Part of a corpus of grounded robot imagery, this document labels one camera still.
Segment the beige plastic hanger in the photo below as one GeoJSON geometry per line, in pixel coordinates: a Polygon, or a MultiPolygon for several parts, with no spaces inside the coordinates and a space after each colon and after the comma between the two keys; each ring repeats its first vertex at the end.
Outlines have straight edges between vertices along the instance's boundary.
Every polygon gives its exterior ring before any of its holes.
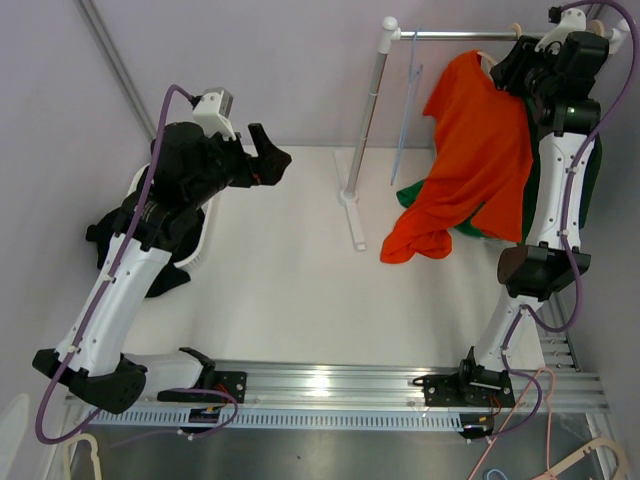
{"type": "MultiPolygon", "coordinates": [[[[513,22],[509,26],[509,29],[514,33],[516,40],[523,35],[522,27],[518,22],[513,22]]],[[[481,66],[484,68],[486,73],[489,73],[490,70],[497,65],[497,60],[489,53],[478,50],[477,55],[480,58],[481,66]]]]}

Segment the orange t shirt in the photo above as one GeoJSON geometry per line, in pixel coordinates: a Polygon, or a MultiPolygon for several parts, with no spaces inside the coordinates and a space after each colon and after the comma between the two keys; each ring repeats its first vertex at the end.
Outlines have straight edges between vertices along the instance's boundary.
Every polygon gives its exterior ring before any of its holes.
{"type": "Polygon", "coordinates": [[[471,50],[447,65],[423,114],[435,122],[435,160],[385,238],[381,261],[443,259],[453,249],[450,229],[464,221],[490,238],[521,241],[533,164],[524,103],[498,90],[471,50]]]}

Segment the blue wire hanger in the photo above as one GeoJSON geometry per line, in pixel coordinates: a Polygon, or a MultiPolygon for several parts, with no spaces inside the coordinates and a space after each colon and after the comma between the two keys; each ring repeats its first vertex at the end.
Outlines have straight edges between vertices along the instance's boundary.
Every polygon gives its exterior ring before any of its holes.
{"type": "Polygon", "coordinates": [[[416,97],[419,89],[419,85],[421,82],[421,78],[423,75],[424,66],[422,63],[416,62],[416,44],[418,39],[418,34],[421,32],[420,29],[417,29],[411,37],[411,55],[410,62],[408,67],[408,83],[407,83],[407,92],[404,103],[404,110],[401,122],[401,129],[398,138],[398,144],[395,154],[395,159],[391,171],[390,177],[390,185],[393,186],[399,171],[399,167],[402,161],[403,152],[406,146],[406,140],[409,132],[409,127],[411,126],[411,118],[414,110],[414,105],[416,103],[416,97]]]}

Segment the black t shirt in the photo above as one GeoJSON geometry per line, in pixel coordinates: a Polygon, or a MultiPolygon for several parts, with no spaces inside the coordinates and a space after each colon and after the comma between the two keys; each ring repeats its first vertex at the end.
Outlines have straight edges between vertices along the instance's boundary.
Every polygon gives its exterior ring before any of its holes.
{"type": "MultiPolygon", "coordinates": [[[[109,249],[109,242],[114,233],[113,223],[116,219],[117,213],[117,209],[112,210],[97,224],[91,224],[86,229],[85,240],[96,246],[96,265],[98,269],[101,269],[104,265],[109,249]]],[[[196,247],[198,246],[201,237],[204,219],[204,212],[199,210],[196,225],[186,232],[180,244],[173,252],[170,263],[165,265],[158,273],[146,294],[147,298],[159,297],[191,280],[190,274],[176,267],[175,263],[185,260],[196,251],[196,247]]]]}

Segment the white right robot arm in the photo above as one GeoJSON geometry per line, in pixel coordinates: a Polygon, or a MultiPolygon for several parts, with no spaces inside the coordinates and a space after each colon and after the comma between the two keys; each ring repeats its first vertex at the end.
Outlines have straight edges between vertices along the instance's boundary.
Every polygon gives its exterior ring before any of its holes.
{"type": "Polygon", "coordinates": [[[590,256],[581,251],[580,208],[601,107],[589,94],[608,55],[608,41],[588,31],[562,40],[524,36],[490,71],[498,89],[534,103],[540,174],[527,239],[502,252],[498,280],[504,290],[457,372],[452,397],[463,406],[513,406],[515,373],[508,359],[518,329],[539,319],[538,310],[552,294],[578,286],[590,266],[590,256]]]}

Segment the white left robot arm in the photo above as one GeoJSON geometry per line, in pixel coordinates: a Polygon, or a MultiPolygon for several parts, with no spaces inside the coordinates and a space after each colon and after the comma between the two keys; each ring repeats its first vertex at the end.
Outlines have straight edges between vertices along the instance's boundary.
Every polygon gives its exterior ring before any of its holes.
{"type": "Polygon", "coordinates": [[[158,274],[199,223],[201,207],[227,187],[274,186],[292,158],[263,126],[248,127],[256,153],[239,139],[208,136],[195,123],[165,127],[153,141],[143,184],[120,207],[92,299],[67,337],[35,354],[33,366],[71,394],[111,414],[142,396],[161,401],[209,401],[215,363],[183,347],[168,355],[126,355],[122,348],[158,274]]]}

